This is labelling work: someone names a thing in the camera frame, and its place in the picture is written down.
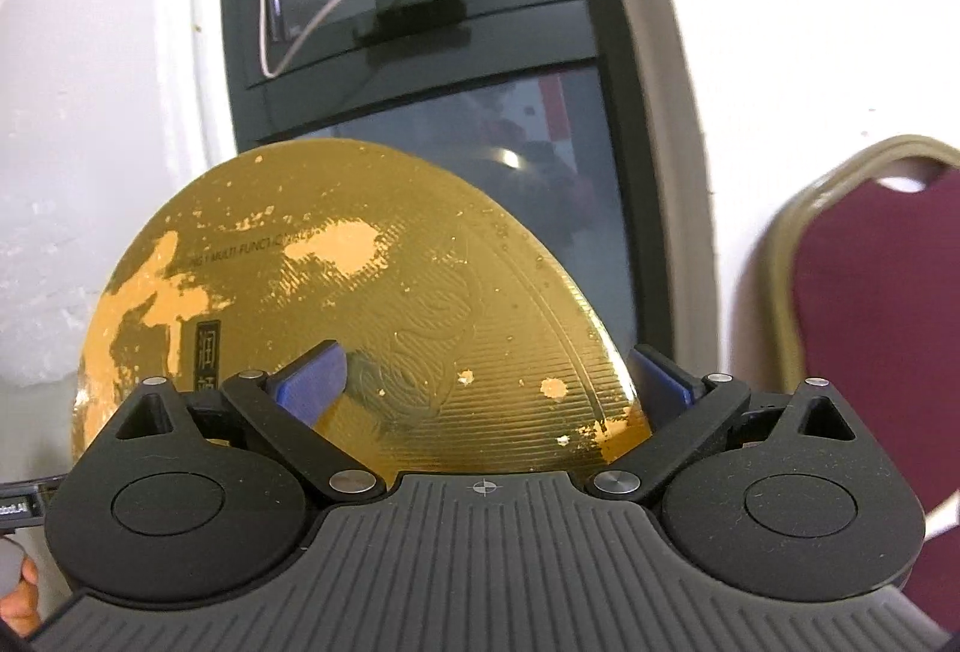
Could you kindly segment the person's hand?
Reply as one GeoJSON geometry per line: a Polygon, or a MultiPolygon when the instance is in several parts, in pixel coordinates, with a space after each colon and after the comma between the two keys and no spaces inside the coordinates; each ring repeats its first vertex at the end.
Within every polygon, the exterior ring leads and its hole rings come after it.
{"type": "Polygon", "coordinates": [[[39,572],[20,543],[2,538],[2,621],[21,638],[41,624],[39,572]]]}

